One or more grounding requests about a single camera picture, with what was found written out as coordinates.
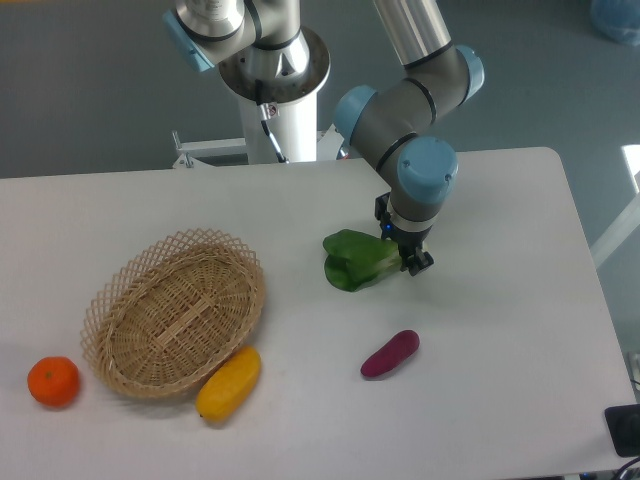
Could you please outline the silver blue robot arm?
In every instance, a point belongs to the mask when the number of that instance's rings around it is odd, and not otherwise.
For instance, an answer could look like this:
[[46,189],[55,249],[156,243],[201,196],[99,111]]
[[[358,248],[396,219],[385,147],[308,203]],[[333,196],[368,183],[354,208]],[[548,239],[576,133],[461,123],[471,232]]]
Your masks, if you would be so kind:
[[[384,92],[348,91],[332,129],[388,184],[375,201],[381,236],[396,243],[402,269],[418,274],[432,265],[425,239],[458,171],[453,149],[427,131],[478,92],[485,72],[472,49],[452,42],[435,2],[375,7],[404,76]],[[250,163],[319,159],[317,95],[330,54],[302,25],[298,2],[178,1],[163,22],[185,61],[217,70],[236,97]]]

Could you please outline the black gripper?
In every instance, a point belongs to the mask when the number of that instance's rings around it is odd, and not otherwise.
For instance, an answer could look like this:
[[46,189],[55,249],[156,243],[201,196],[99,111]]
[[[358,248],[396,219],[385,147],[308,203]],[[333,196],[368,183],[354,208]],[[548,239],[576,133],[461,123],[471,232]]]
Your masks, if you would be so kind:
[[413,232],[402,230],[391,223],[388,211],[390,193],[387,192],[375,199],[374,216],[382,223],[382,238],[394,241],[401,257],[401,270],[416,276],[434,264],[434,258],[427,252],[426,238],[431,228]]

